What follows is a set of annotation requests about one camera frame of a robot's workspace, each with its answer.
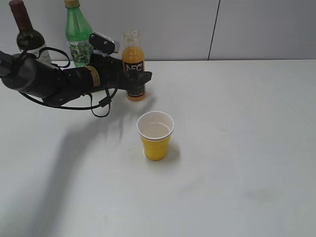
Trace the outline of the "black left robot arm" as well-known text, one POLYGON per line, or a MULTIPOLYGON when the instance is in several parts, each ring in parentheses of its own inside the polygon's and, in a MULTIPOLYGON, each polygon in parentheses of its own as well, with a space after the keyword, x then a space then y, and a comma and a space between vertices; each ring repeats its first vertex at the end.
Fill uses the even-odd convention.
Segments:
POLYGON ((152 72, 124 73, 122 61, 93 54, 84 67, 61 69, 28 53, 0 54, 0 78, 9 89, 40 98, 46 106, 61 107, 101 90, 133 90, 149 82, 152 72))

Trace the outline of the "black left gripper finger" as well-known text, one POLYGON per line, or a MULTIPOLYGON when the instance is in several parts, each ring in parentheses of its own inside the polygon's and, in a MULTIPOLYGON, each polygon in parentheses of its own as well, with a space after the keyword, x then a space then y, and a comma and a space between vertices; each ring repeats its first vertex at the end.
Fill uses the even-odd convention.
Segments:
POLYGON ((147 71, 129 71, 127 72, 127 85, 128 86, 141 86, 145 85, 152 79, 152 72, 147 71))

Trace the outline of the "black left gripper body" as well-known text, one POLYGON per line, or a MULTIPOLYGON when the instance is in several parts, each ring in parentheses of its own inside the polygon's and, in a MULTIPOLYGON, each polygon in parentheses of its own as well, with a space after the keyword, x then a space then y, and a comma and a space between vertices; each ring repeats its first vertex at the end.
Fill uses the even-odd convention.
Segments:
POLYGON ((128 90, 131 84, 123 72, 122 61, 111 56, 92 54, 90 58, 92 88, 90 92, 105 89, 128 90))

